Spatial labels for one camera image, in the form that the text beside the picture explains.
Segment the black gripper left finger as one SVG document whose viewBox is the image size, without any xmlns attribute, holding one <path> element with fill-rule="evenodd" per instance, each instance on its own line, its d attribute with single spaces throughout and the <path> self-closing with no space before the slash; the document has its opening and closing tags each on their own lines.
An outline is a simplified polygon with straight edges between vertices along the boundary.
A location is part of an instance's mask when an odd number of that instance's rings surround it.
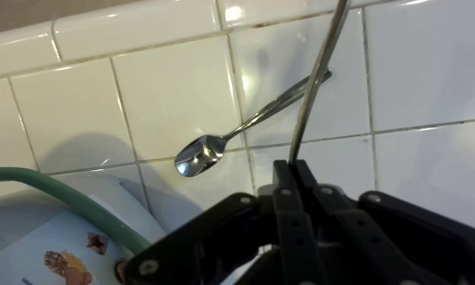
<svg viewBox="0 0 475 285">
<path fill-rule="evenodd" d="M 275 240 L 272 199 L 234 193 L 134 255 L 125 285 L 218 285 Z"/>
</svg>

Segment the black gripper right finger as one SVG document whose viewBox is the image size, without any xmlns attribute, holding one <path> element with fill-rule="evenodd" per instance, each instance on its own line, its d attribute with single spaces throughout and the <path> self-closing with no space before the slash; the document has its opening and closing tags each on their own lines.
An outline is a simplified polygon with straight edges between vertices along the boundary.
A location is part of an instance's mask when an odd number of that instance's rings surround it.
<svg viewBox="0 0 475 285">
<path fill-rule="evenodd" d="M 348 198 L 304 161 L 273 163 L 281 277 L 291 285 L 475 285 L 475 228 L 383 191 Z"/>
</svg>

